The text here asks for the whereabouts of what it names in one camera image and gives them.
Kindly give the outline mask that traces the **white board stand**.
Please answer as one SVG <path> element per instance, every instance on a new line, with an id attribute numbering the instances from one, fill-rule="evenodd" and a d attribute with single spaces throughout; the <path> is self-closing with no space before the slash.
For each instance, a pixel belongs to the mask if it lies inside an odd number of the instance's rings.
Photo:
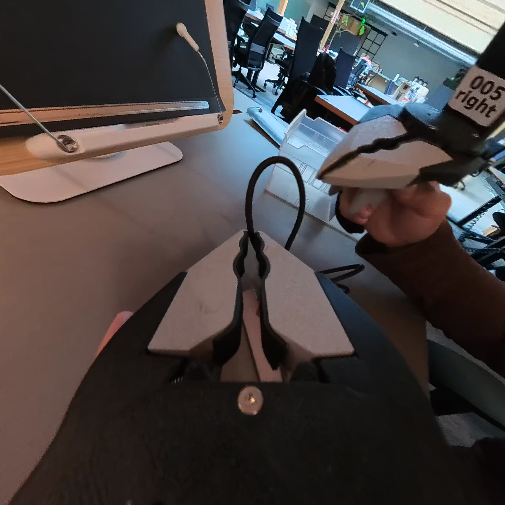
<path id="1" fill-rule="evenodd" d="M 182 152 L 170 141 L 223 124 L 222 113 L 191 115 L 166 121 L 121 124 L 61 132 L 78 150 L 57 155 L 45 134 L 25 144 L 36 161 L 56 162 L 27 172 L 2 175 L 1 188 L 30 203 L 48 204 L 127 180 L 181 161 Z"/>

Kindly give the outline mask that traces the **person's right hand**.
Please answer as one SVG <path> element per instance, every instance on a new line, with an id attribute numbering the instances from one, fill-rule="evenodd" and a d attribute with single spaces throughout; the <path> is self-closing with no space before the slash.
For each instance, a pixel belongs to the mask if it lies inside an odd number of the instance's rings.
<path id="1" fill-rule="evenodd" d="M 389 190 L 377 205 L 356 214 L 358 224 L 387 248 L 401 248 L 432 236 L 446 220 L 451 196 L 436 182 Z"/>

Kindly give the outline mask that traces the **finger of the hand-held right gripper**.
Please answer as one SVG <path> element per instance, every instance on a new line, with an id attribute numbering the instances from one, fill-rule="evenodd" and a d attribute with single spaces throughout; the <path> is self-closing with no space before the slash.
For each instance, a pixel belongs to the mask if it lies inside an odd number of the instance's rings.
<path id="1" fill-rule="evenodd" d="M 398 189 L 411 183 L 420 169 L 453 160 L 440 148 L 415 140 L 393 150 L 359 154 L 340 167 L 329 169 L 331 164 L 357 147 L 354 138 L 345 138 L 338 144 L 321 166 L 320 180 L 339 188 Z"/>
<path id="2" fill-rule="evenodd" d="M 407 133 L 400 120 L 383 115 L 360 122 L 344 136 L 343 140 L 326 157 L 317 176 L 326 176 L 337 167 L 346 165 L 347 158 L 357 154 L 370 154 L 379 150 L 385 142 L 396 145 L 397 139 Z"/>

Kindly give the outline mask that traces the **clear plastic box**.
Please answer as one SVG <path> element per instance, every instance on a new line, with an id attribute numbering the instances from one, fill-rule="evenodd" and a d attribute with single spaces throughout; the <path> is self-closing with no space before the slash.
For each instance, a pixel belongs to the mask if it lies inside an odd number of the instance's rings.
<path id="1" fill-rule="evenodd" d="M 307 117 L 302 110 L 290 123 L 280 145 L 279 155 L 290 159 L 304 182 L 305 213 L 338 229 L 335 217 L 336 195 L 330 195 L 330 185 L 317 178 L 327 156 L 342 142 L 347 133 L 321 118 Z M 298 208 L 300 194 L 291 170 L 277 163 L 268 180 L 266 191 L 285 203 Z"/>

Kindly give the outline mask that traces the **person's left hand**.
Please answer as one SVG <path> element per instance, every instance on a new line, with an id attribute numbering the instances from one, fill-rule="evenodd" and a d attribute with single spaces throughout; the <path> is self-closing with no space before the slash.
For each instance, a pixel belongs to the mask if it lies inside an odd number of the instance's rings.
<path id="1" fill-rule="evenodd" d="M 103 351 L 105 346 L 111 340 L 111 338 L 117 333 L 117 331 L 128 321 L 128 319 L 133 315 L 131 311 L 123 311 L 118 313 L 107 329 L 104 338 L 99 344 L 96 357 Z"/>

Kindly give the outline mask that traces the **person's right forearm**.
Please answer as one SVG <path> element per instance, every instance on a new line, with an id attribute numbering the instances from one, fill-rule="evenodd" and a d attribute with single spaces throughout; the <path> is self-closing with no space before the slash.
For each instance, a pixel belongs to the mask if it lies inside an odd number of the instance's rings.
<path id="1" fill-rule="evenodd" d="M 464 251 L 444 221 L 432 236 L 388 248 L 366 234 L 358 256 L 395 284 L 441 330 L 504 376 L 504 282 Z"/>

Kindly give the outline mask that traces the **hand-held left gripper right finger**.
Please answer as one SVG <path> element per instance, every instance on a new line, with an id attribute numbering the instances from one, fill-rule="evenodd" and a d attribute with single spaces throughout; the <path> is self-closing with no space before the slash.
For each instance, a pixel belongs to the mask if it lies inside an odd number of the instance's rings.
<path id="1" fill-rule="evenodd" d="M 350 357 L 355 349 L 313 269 L 262 232 L 255 233 L 261 281 L 262 350 L 274 370 Z"/>

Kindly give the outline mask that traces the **black board wooden frame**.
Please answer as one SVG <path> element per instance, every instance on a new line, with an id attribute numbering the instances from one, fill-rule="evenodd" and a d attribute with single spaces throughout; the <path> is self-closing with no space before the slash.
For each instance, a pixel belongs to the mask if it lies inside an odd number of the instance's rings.
<path id="1" fill-rule="evenodd" d="M 222 1 L 1 1 L 1 176 L 56 164 L 28 152 L 39 134 L 72 154 L 61 132 L 210 113 L 221 130 L 233 105 Z"/>

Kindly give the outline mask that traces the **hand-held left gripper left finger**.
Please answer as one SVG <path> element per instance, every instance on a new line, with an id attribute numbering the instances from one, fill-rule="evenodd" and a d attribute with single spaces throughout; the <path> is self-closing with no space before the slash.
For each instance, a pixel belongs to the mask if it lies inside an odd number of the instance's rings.
<path id="1" fill-rule="evenodd" d="M 148 344 L 155 354 L 224 365 L 237 352 L 243 324 L 245 230 L 178 276 L 167 312 Z"/>

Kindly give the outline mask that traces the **brown office desk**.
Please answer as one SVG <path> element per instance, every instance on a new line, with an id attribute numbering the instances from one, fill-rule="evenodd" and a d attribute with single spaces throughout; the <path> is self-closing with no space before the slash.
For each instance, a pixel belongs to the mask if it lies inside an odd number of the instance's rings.
<path id="1" fill-rule="evenodd" d="M 371 108 L 350 96 L 317 95 L 315 103 L 341 118 L 351 126 L 358 124 Z"/>

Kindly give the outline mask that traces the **group of black office chairs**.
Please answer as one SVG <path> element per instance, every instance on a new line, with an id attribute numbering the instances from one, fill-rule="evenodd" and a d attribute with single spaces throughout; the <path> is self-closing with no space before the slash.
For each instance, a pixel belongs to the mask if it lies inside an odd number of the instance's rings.
<path id="1" fill-rule="evenodd" d="M 257 77 L 267 61 L 270 46 L 276 40 L 274 36 L 281 26 L 283 17 L 271 8 L 267 8 L 258 26 L 246 23 L 246 13 L 251 1 L 224 1 L 225 26 L 228 41 L 232 84 L 244 84 L 256 98 L 258 92 L 266 87 L 257 85 Z M 302 110 L 311 118 L 324 115 L 321 106 L 315 103 L 318 95 L 349 96 L 346 89 L 351 75 L 354 56 L 341 49 L 337 58 L 319 52 L 323 38 L 320 27 L 301 19 L 293 51 L 285 58 L 277 60 L 278 77 L 266 79 L 264 84 L 273 84 L 275 91 L 282 90 L 271 107 L 275 114 L 281 108 L 282 119 L 290 123 Z M 338 59 L 349 57 L 349 69 L 337 68 Z"/>

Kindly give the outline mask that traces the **black usb-c cable grey plugs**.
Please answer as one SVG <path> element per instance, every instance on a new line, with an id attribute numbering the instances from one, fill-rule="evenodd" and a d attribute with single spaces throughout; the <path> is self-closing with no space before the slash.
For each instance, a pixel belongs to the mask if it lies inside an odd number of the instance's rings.
<path id="1" fill-rule="evenodd" d="M 276 164 L 281 164 L 284 167 L 286 167 L 294 176 L 294 179 L 296 181 L 296 186 L 299 192 L 299 209 L 296 215 L 296 219 L 294 222 L 294 226 L 292 228 L 292 231 L 290 235 L 287 238 L 287 241 L 285 243 L 284 249 L 287 251 L 290 251 L 291 246 L 293 245 L 298 232 L 301 228 L 301 224 L 305 215 L 305 210 L 306 210 L 306 189 L 305 189 L 305 184 L 302 179 L 302 175 L 298 169 L 298 167 L 295 165 L 295 163 L 290 160 L 289 158 L 281 155 L 276 155 L 276 156 L 271 156 L 265 160 L 263 160 L 261 163 L 257 165 L 255 168 L 254 172 L 251 175 L 251 178 L 248 183 L 246 195 L 245 195 L 245 224 L 246 224 L 246 230 L 248 233 L 249 240 L 253 246 L 258 246 L 259 245 L 259 238 L 257 236 L 257 233 L 254 228 L 254 219 L 253 219 L 253 198 L 254 198 L 254 192 L 256 188 L 257 181 L 259 180 L 259 177 L 262 175 L 262 173 L 269 168 L 270 166 L 274 166 Z M 338 268 L 333 268 L 333 269 L 327 269 L 324 271 L 321 271 L 320 273 L 325 275 L 327 279 L 329 279 L 335 286 L 340 288 L 345 294 L 350 294 L 350 288 L 344 284 L 341 284 L 340 281 L 349 279 L 351 277 L 354 277 L 361 272 L 363 272 L 365 269 L 364 265 L 362 264 L 351 264 L 348 266 L 344 267 L 338 267 Z"/>

